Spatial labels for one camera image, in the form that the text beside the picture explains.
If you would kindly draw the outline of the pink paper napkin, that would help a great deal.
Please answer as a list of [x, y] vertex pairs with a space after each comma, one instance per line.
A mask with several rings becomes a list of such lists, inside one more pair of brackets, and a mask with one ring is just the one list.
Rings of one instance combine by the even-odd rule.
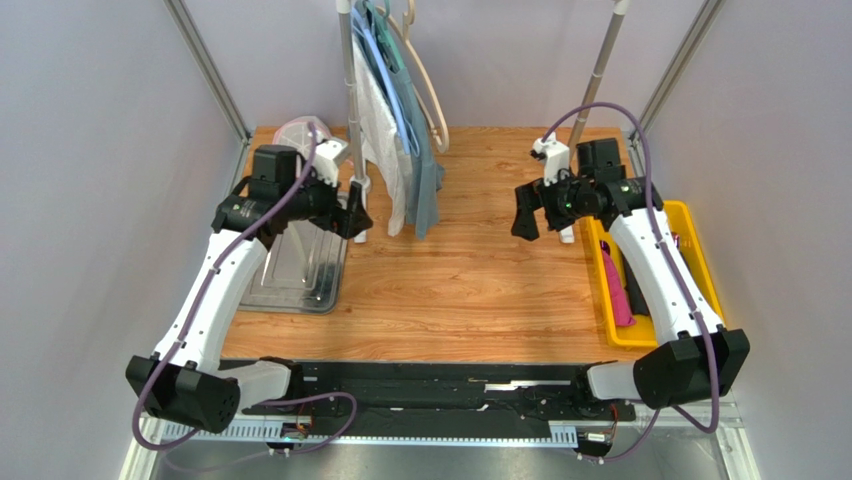
[[616, 327], [631, 327], [636, 324], [636, 319], [633, 317], [626, 292], [621, 285], [618, 270], [611, 255], [607, 255], [602, 249], [601, 252], [614, 324]]

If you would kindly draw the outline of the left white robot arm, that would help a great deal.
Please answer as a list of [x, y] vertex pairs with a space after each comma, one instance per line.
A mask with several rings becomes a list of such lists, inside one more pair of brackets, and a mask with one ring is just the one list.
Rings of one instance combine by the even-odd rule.
[[339, 195], [347, 154], [339, 140], [308, 154], [284, 145], [255, 150], [249, 175], [216, 207], [205, 260], [176, 319], [151, 354], [129, 360], [136, 417], [220, 433], [243, 410], [302, 392], [298, 363], [263, 357], [224, 370], [222, 349], [253, 276], [291, 223], [307, 221], [344, 240], [372, 227], [361, 184], [351, 182], [347, 196]]

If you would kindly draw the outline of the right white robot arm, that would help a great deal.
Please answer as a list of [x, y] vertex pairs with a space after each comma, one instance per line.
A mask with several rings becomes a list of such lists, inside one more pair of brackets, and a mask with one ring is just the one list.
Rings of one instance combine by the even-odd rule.
[[700, 291], [673, 245], [663, 201], [649, 178], [628, 177], [615, 161], [613, 139], [579, 144], [577, 171], [569, 147], [553, 136], [535, 140], [530, 154], [544, 173], [516, 188], [512, 235], [538, 239], [538, 210], [551, 231], [583, 218], [598, 221], [631, 267], [653, 322], [657, 346], [651, 352], [633, 362], [584, 368], [579, 379], [589, 395], [654, 409], [727, 395], [750, 342], [743, 330], [724, 325]]

